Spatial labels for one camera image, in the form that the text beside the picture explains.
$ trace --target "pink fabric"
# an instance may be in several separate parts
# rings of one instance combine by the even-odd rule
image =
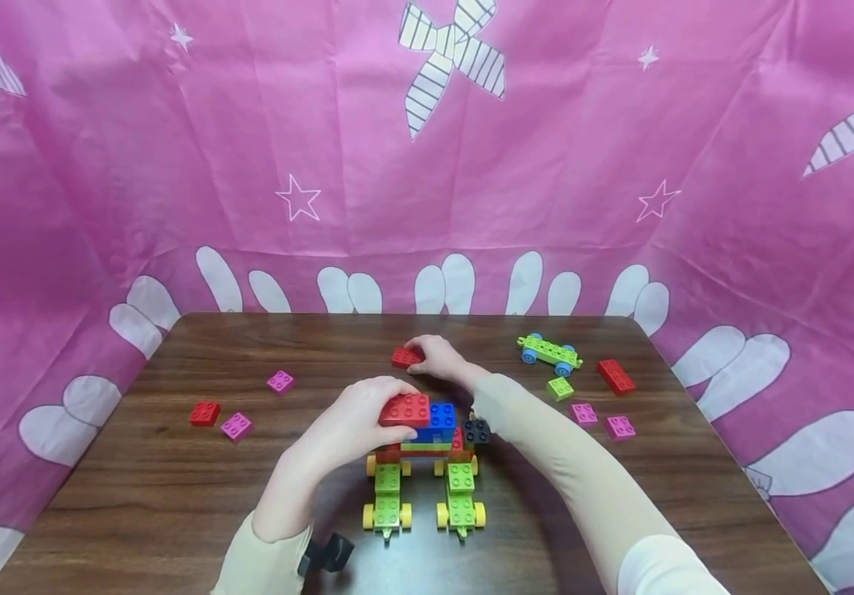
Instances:
[[[460,3],[0,0],[0,568],[181,314],[608,313],[854,595],[854,4]]]

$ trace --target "hand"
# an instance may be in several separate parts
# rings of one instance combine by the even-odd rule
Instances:
[[[416,347],[425,355],[421,364],[411,365],[408,374],[429,374],[441,380],[457,382],[467,362],[448,340],[440,336],[420,336],[408,340],[404,349]]]
[[[391,397],[418,392],[407,382],[390,376],[353,383],[292,445],[291,452],[302,463],[313,464],[323,476],[379,446],[416,438],[412,427],[383,427],[377,420]]]

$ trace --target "blue lego brick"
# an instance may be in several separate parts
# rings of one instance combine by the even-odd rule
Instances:
[[[457,415],[453,413],[453,405],[448,402],[432,402],[429,406],[429,428],[453,432],[454,427],[457,427]]]
[[[429,425],[417,428],[417,437],[408,440],[414,444],[451,443],[457,428],[457,415],[448,402],[433,402],[429,406]]]

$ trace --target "lego vehicle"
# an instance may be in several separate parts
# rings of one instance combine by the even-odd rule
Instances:
[[[538,332],[531,332],[526,337],[516,339],[516,344],[522,347],[520,358],[526,364],[535,364],[536,359],[541,359],[547,364],[555,364],[556,375],[569,376],[574,369],[582,366],[582,359],[572,345],[559,346],[543,340]]]
[[[468,532],[486,526],[486,508],[472,497],[473,478],[479,472],[477,457],[470,463],[448,463],[434,461],[434,475],[443,477],[446,471],[447,502],[437,505],[437,528],[456,531],[460,540],[467,539]]]
[[[390,540],[394,531],[409,530],[414,510],[401,502],[401,477],[410,476],[410,461],[378,463],[375,455],[367,458],[367,476],[373,477],[373,503],[364,505],[362,526],[380,531]]]

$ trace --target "red lego brick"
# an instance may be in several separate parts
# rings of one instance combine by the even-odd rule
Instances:
[[[446,458],[447,453],[443,450],[402,450],[401,457],[404,459],[443,459]]]
[[[429,426],[429,399],[422,394],[397,395],[381,411],[382,426]]]
[[[615,359],[603,359],[595,369],[616,395],[621,396],[635,389],[635,383]]]
[[[450,450],[463,450],[463,431],[460,427],[453,428],[453,439],[450,441]]]
[[[401,462],[401,451],[400,450],[375,450],[373,452],[373,458],[377,461],[377,464],[389,464],[389,463],[400,463]]]
[[[408,369],[411,365],[419,364],[423,361],[425,361],[425,358],[420,353],[406,350],[404,347],[397,347],[394,350],[394,355],[391,357],[391,365],[401,369]]]
[[[219,412],[222,407],[219,407],[218,402],[200,401],[192,409],[189,415],[189,422],[194,426],[214,426],[216,419],[219,418]]]

